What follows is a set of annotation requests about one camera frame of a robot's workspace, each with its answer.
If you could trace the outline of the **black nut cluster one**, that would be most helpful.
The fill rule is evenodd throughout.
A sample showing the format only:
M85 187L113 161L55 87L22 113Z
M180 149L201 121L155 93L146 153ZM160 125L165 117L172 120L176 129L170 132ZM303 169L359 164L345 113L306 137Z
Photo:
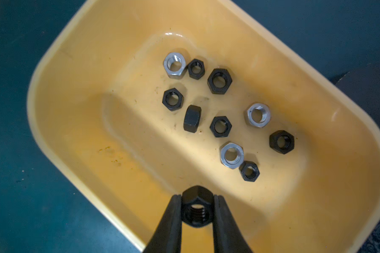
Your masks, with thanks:
M182 194L182 221L194 228L210 224L214 217L214 195L203 186L193 186Z

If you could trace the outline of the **black nut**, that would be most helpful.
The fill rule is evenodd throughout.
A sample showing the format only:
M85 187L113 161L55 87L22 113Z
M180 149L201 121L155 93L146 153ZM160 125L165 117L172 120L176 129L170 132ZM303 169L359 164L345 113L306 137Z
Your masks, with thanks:
M170 111L176 111L182 108L183 101L184 97L179 90L172 88L164 92L162 103Z
M232 83L227 69L214 69L208 77L208 86L213 94L225 94Z
M244 181L255 182L260 176L259 168L252 161L244 161L239 167L240 174Z
M199 59L193 59L187 66L189 76L192 79L199 80L205 74L204 62Z

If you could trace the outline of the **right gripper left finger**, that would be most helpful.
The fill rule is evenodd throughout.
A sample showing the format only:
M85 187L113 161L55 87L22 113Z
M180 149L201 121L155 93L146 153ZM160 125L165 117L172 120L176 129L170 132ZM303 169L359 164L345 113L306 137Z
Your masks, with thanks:
M143 253L180 253L182 244L182 197L173 195Z

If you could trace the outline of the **black nut cluster three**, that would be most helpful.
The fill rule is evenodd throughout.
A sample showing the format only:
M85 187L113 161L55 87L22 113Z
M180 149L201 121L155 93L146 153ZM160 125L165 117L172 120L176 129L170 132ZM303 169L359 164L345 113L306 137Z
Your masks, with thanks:
M201 119L202 108L196 105L190 105L187 108L183 128L187 132L195 133Z

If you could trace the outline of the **black nut cluster two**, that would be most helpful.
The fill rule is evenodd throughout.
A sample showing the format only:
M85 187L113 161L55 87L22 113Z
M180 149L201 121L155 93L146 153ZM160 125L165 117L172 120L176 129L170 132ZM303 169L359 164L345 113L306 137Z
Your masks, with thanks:
M231 132L232 124L226 116L214 117L210 130L216 138L226 138Z

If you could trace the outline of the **black nut cluster four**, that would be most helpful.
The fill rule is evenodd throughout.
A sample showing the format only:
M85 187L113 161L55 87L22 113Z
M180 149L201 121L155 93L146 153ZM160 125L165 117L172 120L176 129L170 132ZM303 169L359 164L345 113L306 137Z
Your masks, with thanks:
M294 136L285 130L272 133L269 137L269 146L280 154L287 154L294 149Z

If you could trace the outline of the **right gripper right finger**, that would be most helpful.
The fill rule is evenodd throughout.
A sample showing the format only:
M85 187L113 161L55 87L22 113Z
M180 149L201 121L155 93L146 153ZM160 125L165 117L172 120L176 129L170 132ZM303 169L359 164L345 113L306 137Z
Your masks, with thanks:
M223 196L214 195L213 239L215 253L252 253Z

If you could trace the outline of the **black nut bottom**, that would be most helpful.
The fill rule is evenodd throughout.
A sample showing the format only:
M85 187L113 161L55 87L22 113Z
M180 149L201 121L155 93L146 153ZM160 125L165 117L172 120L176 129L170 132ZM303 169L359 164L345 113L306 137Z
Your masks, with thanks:
M192 79L199 80L205 74L204 62L199 59L193 59L187 66L189 76Z

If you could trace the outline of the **yellow plastic storage box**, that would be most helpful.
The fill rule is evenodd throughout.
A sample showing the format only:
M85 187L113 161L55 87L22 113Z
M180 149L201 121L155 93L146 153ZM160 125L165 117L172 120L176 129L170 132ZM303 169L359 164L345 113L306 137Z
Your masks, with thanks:
M204 76L169 78L172 52L203 61ZM214 69L231 75L225 94L210 91ZM176 111L162 103L172 88ZM264 128L247 123L255 103L270 109ZM378 126L231 1L85 2L37 65L27 114L42 152L139 250L194 185L224 196L255 253L355 253L380 220ZM226 138L210 130L218 116ZM285 155L269 146L279 130L295 138ZM255 182L221 164L228 142L257 164Z

